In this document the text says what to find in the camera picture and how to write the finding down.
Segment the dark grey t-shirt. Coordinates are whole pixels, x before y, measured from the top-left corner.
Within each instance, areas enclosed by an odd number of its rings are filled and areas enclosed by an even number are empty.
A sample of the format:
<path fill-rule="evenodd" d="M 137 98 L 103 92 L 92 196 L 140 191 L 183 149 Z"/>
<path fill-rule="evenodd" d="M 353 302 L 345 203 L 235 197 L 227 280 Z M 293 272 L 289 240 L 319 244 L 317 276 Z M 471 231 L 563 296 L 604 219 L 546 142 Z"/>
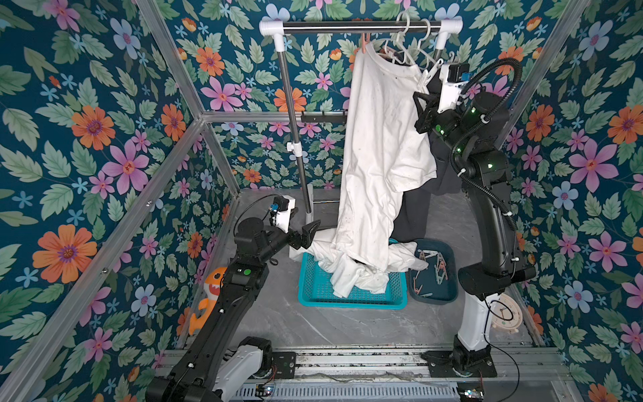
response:
<path fill-rule="evenodd" d="M 437 165 L 437 177 L 418 189 L 404 193 L 391 234 L 393 239 L 401 243 L 425 238 L 432 196 L 457 194 L 461 190 L 461 180 L 449 164 L 450 149 L 434 133 L 429 134 L 428 139 Z"/>

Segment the salmon clothespin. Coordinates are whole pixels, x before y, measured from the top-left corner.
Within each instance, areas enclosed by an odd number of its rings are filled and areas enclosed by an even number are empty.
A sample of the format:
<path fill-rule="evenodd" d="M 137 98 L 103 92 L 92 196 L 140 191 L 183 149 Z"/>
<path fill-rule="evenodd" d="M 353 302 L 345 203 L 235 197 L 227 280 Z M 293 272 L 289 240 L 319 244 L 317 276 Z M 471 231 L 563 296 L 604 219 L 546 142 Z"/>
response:
<path fill-rule="evenodd" d="M 363 54 L 367 52 L 367 46 L 371 42 L 371 33 L 361 33 L 361 47 L 360 50 Z"/>

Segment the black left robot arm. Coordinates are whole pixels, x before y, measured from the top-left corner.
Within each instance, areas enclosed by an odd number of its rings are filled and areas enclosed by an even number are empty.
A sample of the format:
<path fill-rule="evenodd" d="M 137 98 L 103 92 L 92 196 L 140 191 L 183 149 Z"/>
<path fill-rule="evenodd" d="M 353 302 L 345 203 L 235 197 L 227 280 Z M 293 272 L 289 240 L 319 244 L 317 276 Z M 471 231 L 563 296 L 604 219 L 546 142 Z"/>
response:
<path fill-rule="evenodd" d="M 269 262 L 285 247 L 308 248 L 320 226 L 311 221 L 292 229 L 296 201 L 274 195 L 270 221 L 243 219 L 235 227 L 236 252 L 219 283 L 219 296 L 194 322 L 198 334 L 166 375 L 147 387 L 147 401 L 229 401 L 253 376 L 272 375 L 271 342 L 246 338 L 230 358 L 224 355 L 242 319 L 258 298 Z"/>

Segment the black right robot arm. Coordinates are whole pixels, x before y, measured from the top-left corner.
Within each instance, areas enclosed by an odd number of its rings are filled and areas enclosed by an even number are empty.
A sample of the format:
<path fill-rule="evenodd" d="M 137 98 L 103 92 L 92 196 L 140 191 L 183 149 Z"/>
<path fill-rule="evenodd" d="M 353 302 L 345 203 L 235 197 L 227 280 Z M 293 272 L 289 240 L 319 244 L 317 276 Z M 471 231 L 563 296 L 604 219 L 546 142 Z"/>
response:
<path fill-rule="evenodd" d="M 449 362 L 461 373 L 490 363 L 493 304 L 509 286 L 536 275 L 517 244 L 508 160 L 495 145 L 521 79 L 522 65 L 514 58 L 496 60 L 474 76 L 467 63 L 439 60 L 429 72 L 428 92 L 413 95 L 415 128 L 445 145 L 482 240 L 481 261 L 458 271 L 466 301 Z"/>

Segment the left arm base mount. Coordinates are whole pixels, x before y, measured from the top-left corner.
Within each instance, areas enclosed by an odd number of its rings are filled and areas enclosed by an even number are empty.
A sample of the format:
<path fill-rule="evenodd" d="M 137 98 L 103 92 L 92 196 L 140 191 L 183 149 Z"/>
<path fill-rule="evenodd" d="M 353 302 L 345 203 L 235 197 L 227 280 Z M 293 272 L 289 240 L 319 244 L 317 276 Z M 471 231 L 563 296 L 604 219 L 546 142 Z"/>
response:
<path fill-rule="evenodd" d="M 295 352 L 265 353 L 257 348 L 240 348 L 226 361 L 233 380 L 292 380 L 295 378 L 297 354 Z"/>

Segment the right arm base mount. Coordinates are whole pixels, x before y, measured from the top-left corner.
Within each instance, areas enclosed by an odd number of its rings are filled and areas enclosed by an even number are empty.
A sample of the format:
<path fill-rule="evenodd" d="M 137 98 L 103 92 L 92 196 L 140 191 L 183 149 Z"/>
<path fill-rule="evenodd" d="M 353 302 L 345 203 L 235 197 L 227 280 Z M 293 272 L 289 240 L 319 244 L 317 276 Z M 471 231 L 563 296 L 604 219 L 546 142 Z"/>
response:
<path fill-rule="evenodd" d="M 497 377 L 490 348 L 474 352 L 461 348 L 451 351 L 426 351 L 420 358 L 427 363 L 432 378 Z"/>

